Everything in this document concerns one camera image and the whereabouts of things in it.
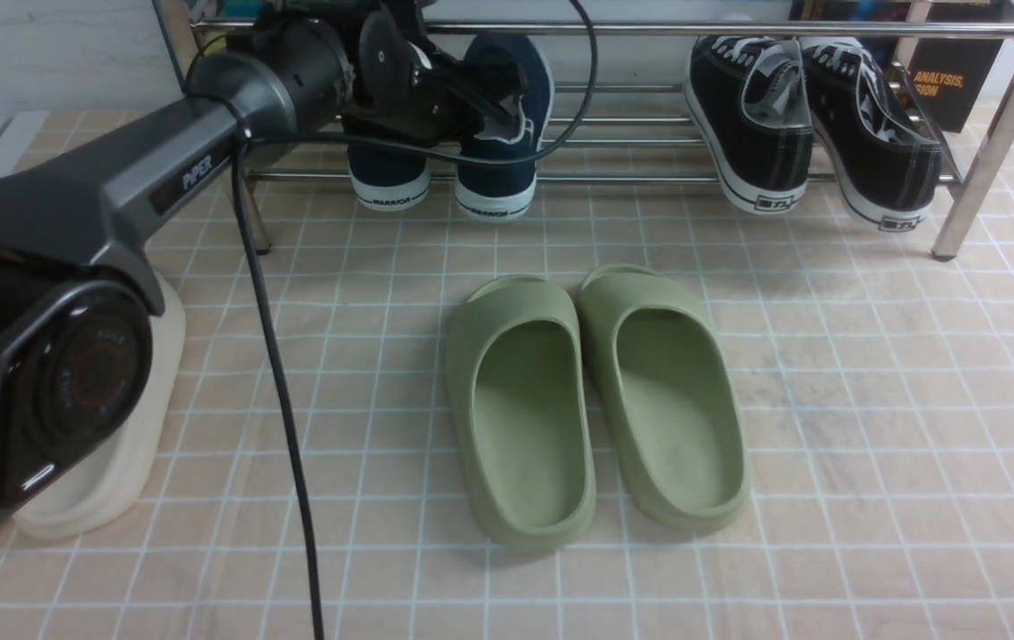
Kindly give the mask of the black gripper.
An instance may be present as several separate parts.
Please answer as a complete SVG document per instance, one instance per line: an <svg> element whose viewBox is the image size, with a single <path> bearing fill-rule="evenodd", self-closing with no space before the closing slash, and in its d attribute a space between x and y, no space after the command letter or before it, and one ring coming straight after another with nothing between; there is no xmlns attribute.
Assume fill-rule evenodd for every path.
<svg viewBox="0 0 1014 640"><path fill-rule="evenodd" d="M514 54L458 60L429 39L414 1L349 1L341 19L355 68L345 132L433 147L522 125L530 78Z"/></svg>

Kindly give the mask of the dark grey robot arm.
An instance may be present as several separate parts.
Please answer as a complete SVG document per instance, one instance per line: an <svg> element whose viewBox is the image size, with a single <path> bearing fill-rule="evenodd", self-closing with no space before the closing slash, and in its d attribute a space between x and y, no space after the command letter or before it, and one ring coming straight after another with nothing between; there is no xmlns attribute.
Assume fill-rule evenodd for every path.
<svg viewBox="0 0 1014 640"><path fill-rule="evenodd" d="M264 4L194 62L185 93L0 177L0 524L68 471L132 453L126 425L177 357L148 239L236 159L273 164L340 116L405 145L518 125L509 54L461 61L414 1Z"/></svg>

